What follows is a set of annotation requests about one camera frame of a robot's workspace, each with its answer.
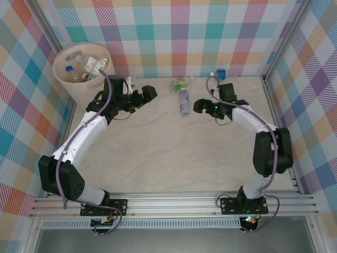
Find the beige plastic bin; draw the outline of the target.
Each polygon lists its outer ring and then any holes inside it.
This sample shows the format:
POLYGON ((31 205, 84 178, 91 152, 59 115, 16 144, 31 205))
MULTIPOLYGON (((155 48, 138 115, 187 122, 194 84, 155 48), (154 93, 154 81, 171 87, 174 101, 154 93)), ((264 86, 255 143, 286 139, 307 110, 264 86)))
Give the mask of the beige plastic bin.
POLYGON ((108 50, 98 44, 79 43, 72 47, 63 49, 55 58, 53 73, 62 87, 70 94, 72 99, 81 109, 86 109, 95 95, 103 90, 105 77, 99 73, 97 63, 100 58, 106 58, 107 63, 102 69, 106 75, 114 75, 114 66, 108 50), (89 57, 96 58, 95 67, 89 72, 85 69, 85 64, 89 57), (67 72, 65 68, 71 65, 82 76, 81 83, 69 83, 66 80, 67 72), (90 75, 96 78, 88 81, 90 75))

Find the blue cap water bottle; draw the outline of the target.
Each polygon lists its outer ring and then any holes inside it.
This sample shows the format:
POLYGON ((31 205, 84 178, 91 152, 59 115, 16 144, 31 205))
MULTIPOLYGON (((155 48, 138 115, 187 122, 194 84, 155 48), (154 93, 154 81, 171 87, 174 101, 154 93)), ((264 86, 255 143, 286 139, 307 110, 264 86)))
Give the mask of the blue cap water bottle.
POLYGON ((180 114, 182 117, 190 115, 189 93, 186 88, 181 88, 179 91, 180 114))

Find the aluminium frame post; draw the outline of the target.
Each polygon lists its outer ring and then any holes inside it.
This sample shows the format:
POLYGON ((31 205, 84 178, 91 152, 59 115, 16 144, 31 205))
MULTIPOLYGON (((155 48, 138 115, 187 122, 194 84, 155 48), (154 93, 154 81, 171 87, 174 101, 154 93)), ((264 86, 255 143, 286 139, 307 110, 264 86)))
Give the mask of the aluminium frame post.
POLYGON ((282 57, 298 32, 304 18, 311 9, 315 0, 296 0, 287 20, 281 26, 282 30, 278 34, 274 48, 269 55, 266 66, 262 72, 262 80, 265 85, 268 84, 271 76, 276 71, 282 57))
POLYGON ((70 37, 53 0, 26 0, 56 52, 60 52, 70 37))

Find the aluminium side rail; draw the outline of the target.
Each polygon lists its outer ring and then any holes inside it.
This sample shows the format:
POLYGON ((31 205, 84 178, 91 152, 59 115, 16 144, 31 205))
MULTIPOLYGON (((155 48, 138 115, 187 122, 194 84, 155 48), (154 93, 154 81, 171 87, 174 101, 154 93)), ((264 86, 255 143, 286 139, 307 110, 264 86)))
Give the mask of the aluminium side rail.
MULTIPOLYGON (((58 148, 60 148, 63 143, 67 140, 68 136, 71 134, 71 125, 73 123, 74 114, 76 111, 76 103, 74 103, 69 111, 69 115, 65 124, 64 133, 61 136, 60 141, 58 142, 58 148)), ((54 155, 51 154, 48 157, 48 165, 46 166, 45 172, 44 172, 44 182, 42 183, 43 189, 47 192, 46 197, 48 198, 50 195, 54 194, 54 190, 56 189, 56 180, 55 177, 55 166, 57 164, 56 159, 54 158, 54 155)))
MULTIPOLYGON (((267 82, 264 80, 263 77, 261 77, 261 82, 262 82, 262 86, 263 86, 263 90, 266 96, 266 100, 269 106, 269 110, 271 112, 271 116, 274 122, 274 125, 276 125, 278 128, 283 127, 283 124, 277 114, 277 110, 276 110, 276 104, 272 98, 272 93, 269 89, 269 86, 267 84, 267 82)), ((298 194, 302 194, 302 187, 301 185, 298 183, 298 179, 297 179, 297 172, 293 167, 290 167, 288 169, 289 171, 289 175, 291 177, 291 181, 293 183, 293 188, 294 190, 298 193, 298 194)))

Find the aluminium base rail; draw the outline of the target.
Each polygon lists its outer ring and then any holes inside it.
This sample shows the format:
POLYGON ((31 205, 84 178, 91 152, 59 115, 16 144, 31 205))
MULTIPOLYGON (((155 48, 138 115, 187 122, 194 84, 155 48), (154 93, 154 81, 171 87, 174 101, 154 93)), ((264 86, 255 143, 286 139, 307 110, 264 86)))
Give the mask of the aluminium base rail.
MULTIPOLYGON (((166 192, 166 193, 115 193, 112 199, 127 199, 126 218, 209 218, 220 217, 215 203, 220 192, 166 192)), ((296 191, 269 191, 266 196, 268 216, 315 216, 319 208, 312 195, 296 191)), ((60 197, 51 194, 35 200, 31 218, 57 219, 80 217, 79 203, 69 201, 63 209, 60 197)))

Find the blue label clear bottle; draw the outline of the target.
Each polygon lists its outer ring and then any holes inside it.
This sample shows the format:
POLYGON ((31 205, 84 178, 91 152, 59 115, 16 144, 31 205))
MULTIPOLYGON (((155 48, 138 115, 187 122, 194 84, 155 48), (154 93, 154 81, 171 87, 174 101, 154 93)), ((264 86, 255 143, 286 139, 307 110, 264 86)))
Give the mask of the blue label clear bottle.
POLYGON ((234 69, 216 69, 209 73, 209 76, 214 76, 220 81, 227 80, 232 77, 237 77, 238 73, 234 69))

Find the small black controller board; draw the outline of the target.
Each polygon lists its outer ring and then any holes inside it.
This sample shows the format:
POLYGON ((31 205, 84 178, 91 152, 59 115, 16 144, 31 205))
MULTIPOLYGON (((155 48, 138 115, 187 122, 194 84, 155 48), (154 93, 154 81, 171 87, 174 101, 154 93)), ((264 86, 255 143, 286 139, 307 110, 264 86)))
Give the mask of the small black controller board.
POLYGON ((114 227, 115 220, 107 220, 107 219, 92 219, 90 226, 95 227, 97 226, 98 228, 105 228, 105 229, 110 229, 114 227))
POLYGON ((250 231, 255 230, 258 226, 258 217, 241 217, 240 218, 240 224, 241 224, 241 230, 242 231, 250 231))

